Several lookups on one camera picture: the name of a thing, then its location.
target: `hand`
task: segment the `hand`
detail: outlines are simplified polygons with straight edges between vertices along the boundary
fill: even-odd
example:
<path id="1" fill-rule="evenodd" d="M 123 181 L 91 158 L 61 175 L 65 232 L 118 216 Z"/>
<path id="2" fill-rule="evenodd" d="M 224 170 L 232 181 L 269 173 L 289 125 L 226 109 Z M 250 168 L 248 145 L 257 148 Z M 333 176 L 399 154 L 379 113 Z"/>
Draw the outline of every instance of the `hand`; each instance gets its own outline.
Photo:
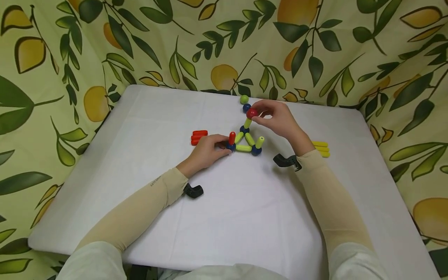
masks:
<path id="1" fill-rule="evenodd" d="M 226 141 L 228 137 L 220 134 L 202 137 L 190 156 L 176 166 L 177 169 L 190 178 L 198 171 L 210 167 L 218 159 L 232 153 L 225 148 Z"/>
<path id="2" fill-rule="evenodd" d="M 310 138 L 297 124 L 286 104 L 264 99 L 255 102 L 251 108 L 261 112 L 260 116 L 254 116 L 252 120 L 286 138 L 297 156 L 314 150 Z M 265 116 L 272 116 L 272 118 L 263 119 Z"/>

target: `right hand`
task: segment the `right hand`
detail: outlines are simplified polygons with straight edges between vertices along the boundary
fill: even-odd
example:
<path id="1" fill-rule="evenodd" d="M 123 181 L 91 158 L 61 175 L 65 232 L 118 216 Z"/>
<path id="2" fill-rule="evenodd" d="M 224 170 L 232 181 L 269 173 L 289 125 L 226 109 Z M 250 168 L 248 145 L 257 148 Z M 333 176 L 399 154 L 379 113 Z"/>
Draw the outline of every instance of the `right hand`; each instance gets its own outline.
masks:
<path id="1" fill-rule="evenodd" d="M 282 136 L 291 144 L 296 155 L 301 156 L 314 150 L 314 145 L 308 135 L 300 128 L 288 106 L 282 102 L 263 99 L 255 102 L 251 108 L 261 113 L 252 120 L 266 126 L 275 134 Z"/>

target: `red magnetic ball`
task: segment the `red magnetic ball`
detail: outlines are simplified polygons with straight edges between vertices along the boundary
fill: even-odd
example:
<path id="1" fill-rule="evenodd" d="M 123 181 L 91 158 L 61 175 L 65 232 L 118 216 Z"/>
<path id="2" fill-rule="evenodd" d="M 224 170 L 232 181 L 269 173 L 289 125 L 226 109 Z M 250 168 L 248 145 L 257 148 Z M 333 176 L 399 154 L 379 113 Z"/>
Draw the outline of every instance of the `red magnetic ball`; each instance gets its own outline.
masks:
<path id="1" fill-rule="evenodd" d="M 249 120 L 251 120 L 252 117 L 254 117 L 254 116 L 258 116 L 258 112 L 257 112 L 257 110 L 255 110 L 255 109 L 253 109 L 253 108 L 250 108 L 249 110 L 247 110 L 246 117 L 247 117 Z"/>

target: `magnetic ball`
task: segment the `magnetic ball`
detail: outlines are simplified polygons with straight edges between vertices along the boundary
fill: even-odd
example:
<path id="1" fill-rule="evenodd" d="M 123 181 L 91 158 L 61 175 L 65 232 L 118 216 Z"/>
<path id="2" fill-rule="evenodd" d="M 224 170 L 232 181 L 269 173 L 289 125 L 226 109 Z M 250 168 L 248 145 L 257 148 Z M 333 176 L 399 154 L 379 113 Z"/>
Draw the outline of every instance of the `magnetic ball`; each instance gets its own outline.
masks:
<path id="1" fill-rule="evenodd" d="M 226 145 L 225 148 L 226 148 L 226 149 L 229 149 L 229 150 L 231 150 L 231 151 L 235 151 L 235 149 L 237 148 L 237 145 L 236 145 L 236 144 L 229 145 L 229 143 L 227 143 L 227 145 Z"/>
<path id="2" fill-rule="evenodd" d="M 255 147 L 255 145 L 253 145 L 253 146 L 252 146 L 252 151 L 250 151 L 250 153 L 251 153 L 252 155 L 257 156 L 257 155 L 261 154 L 261 149 L 262 149 L 262 148 L 257 149 L 257 147 Z"/>
<path id="3" fill-rule="evenodd" d="M 244 125 L 242 125 L 240 127 L 240 132 L 242 132 L 242 133 L 249 133 L 249 131 L 250 131 L 250 129 L 249 128 L 244 128 Z"/>
<path id="4" fill-rule="evenodd" d="M 246 104 L 243 105 L 243 113 L 246 114 L 249 109 L 250 109 L 250 104 L 249 103 L 246 103 Z"/>
<path id="5" fill-rule="evenodd" d="M 241 95 L 241 97 L 240 97 L 240 103 L 241 103 L 241 104 L 246 104 L 247 102 L 249 102 L 249 96 L 247 96 L 247 95 Z"/>
<path id="6" fill-rule="evenodd" d="M 250 108 L 249 110 L 247 110 L 246 117 L 247 117 L 249 120 L 251 120 L 252 117 L 254 117 L 254 116 L 258 116 L 258 112 L 257 112 L 257 110 L 255 110 L 254 108 Z"/>

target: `patterned backdrop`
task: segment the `patterned backdrop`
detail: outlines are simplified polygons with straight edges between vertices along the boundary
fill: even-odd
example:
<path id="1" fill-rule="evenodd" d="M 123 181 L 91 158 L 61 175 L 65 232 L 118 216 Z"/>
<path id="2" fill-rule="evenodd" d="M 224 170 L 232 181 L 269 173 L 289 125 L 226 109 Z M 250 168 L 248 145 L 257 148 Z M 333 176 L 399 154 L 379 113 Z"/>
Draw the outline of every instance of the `patterned backdrop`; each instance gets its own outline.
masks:
<path id="1" fill-rule="evenodd" d="M 27 237 L 135 83 L 360 110 L 448 279 L 448 0 L 2 0 L 0 16 L 0 279 L 55 279 L 64 258 Z"/>

